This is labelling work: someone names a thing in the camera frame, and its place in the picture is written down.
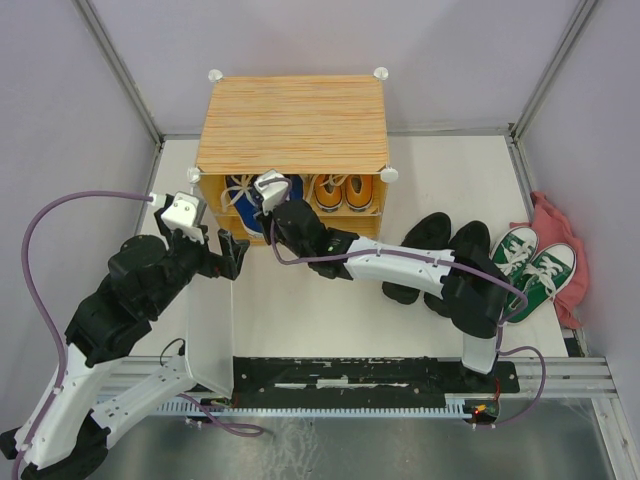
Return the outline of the blue sneaker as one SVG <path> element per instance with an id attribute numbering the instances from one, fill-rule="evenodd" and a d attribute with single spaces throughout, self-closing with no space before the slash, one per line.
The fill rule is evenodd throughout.
<path id="1" fill-rule="evenodd" d="M 255 179 L 255 175 L 247 174 L 225 176 L 225 188 L 220 195 L 220 202 L 224 212 L 229 209 L 236 211 L 250 237 L 261 237 L 263 229 L 256 219 L 259 208 L 251 193 Z"/>
<path id="2" fill-rule="evenodd" d="M 304 197 L 304 180 L 300 175 L 286 175 L 291 182 L 291 188 L 287 196 L 288 200 L 297 200 Z"/>

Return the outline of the orange sneaker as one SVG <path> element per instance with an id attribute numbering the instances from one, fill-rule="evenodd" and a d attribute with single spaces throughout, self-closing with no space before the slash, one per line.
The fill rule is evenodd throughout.
<path id="1" fill-rule="evenodd" d="M 345 184 L 346 201 L 355 212 L 365 211 L 373 200 L 373 176 L 349 175 Z"/>
<path id="2" fill-rule="evenodd" d="M 343 200 L 342 184 L 347 176 L 339 174 L 314 174 L 307 182 L 304 200 L 315 201 L 316 206 L 326 213 L 337 211 Z"/>

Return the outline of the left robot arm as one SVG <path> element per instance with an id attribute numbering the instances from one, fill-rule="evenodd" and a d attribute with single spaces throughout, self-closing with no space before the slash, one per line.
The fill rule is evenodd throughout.
<path id="1" fill-rule="evenodd" d="M 99 392 L 153 322 L 197 275 L 236 279 L 249 248 L 219 230 L 210 251 L 176 230 L 139 235 L 109 259 L 97 290 L 77 307 L 66 331 L 64 362 L 37 410 L 1 435 L 16 479 L 85 479 L 133 426 L 164 402 L 197 387 L 229 397 L 232 364 L 186 350 L 125 392 L 100 403 Z"/>

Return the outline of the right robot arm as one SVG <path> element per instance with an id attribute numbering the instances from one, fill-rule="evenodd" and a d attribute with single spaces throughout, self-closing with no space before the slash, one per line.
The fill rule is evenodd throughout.
<path id="1" fill-rule="evenodd" d="M 293 260 L 328 279 L 372 280 L 410 287 L 441 299 L 463 335 L 460 382 L 481 391 L 495 379 L 503 305 L 515 288 L 475 246 L 419 250 L 380 243 L 325 226 L 305 201 L 290 200 L 256 215 L 267 244 L 289 249 Z"/>

